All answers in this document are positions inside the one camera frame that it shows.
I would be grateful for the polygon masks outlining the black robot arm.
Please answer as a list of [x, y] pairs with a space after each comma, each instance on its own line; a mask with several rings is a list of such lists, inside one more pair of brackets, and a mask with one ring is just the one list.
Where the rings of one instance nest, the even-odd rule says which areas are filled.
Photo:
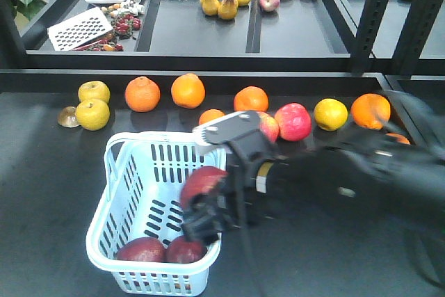
[[265, 216], [292, 218], [314, 205], [348, 223], [391, 217], [404, 224], [404, 244], [416, 273], [444, 287], [444, 130], [420, 99], [388, 90], [412, 110], [426, 133], [407, 145], [380, 131], [346, 127], [314, 150], [284, 156], [260, 130], [256, 111], [238, 111], [194, 128], [202, 153], [232, 155], [227, 171], [200, 168], [184, 187], [181, 225], [191, 241], [210, 244], [240, 227], [250, 270], [258, 268], [248, 234]]

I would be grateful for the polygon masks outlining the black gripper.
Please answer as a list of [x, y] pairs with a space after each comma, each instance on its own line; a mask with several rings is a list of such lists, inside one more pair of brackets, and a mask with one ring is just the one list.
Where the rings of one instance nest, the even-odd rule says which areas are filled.
[[295, 182], [287, 179], [292, 170], [263, 133], [219, 135], [215, 144], [232, 153], [229, 176], [222, 186], [183, 188], [181, 229], [187, 241], [212, 244], [243, 224], [294, 215]]

